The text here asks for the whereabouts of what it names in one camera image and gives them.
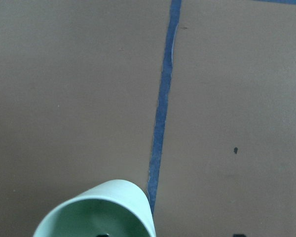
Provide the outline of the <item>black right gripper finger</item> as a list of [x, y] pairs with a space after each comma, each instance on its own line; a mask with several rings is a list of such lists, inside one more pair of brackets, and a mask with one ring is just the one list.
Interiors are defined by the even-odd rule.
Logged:
[[242, 233], [237, 233], [237, 234], [233, 234], [232, 237], [246, 237], [245, 234], [242, 234]]

